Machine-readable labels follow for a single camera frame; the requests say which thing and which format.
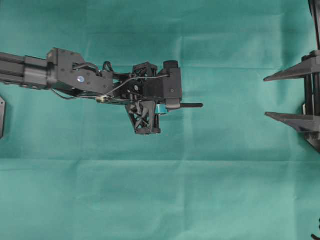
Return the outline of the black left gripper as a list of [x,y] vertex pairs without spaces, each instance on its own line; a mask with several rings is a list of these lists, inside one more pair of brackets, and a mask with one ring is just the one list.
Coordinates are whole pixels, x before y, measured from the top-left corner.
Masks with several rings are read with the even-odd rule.
[[[178,68],[178,61],[167,60],[163,62],[164,69]],[[116,90],[105,96],[96,98],[98,103],[123,105],[137,135],[150,135],[161,133],[159,115],[156,106],[157,97],[150,93],[151,84],[156,80],[158,68],[148,62],[135,65],[128,74],[115,74],[118,83],[113,85]],[[165,100],[167,110],[181,108],[180,98]]]

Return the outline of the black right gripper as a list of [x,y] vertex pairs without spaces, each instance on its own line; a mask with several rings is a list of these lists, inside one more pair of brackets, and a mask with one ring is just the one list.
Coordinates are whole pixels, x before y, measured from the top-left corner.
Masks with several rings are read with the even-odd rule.
[[320,149],[320,51],[312,51],[302,62],[264,78],[264,82],[304,78],[302,114],[266,112],[265,115],[282,122],[297,132],[306,132],[305,140]]

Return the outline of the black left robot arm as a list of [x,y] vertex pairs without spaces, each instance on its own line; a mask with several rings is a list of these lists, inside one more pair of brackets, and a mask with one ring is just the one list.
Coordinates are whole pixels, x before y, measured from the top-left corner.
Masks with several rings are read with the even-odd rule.
[[1,53],[0,81],[51,90],[66,100],[124,106],[138,135],[159,134],[160,115],[183,106],[181,69],[175,60],[165,61],[161,70],[145,62],[120,73],[109,61],[99,68],[79,53],[60,48],[53,48],[45,59]]

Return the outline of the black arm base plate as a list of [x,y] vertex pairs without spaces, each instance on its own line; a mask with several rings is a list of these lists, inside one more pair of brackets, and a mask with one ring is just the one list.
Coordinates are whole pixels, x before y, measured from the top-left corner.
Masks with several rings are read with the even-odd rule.
[[0,96],[0,139],[4,136],[6,117],[6,101]]

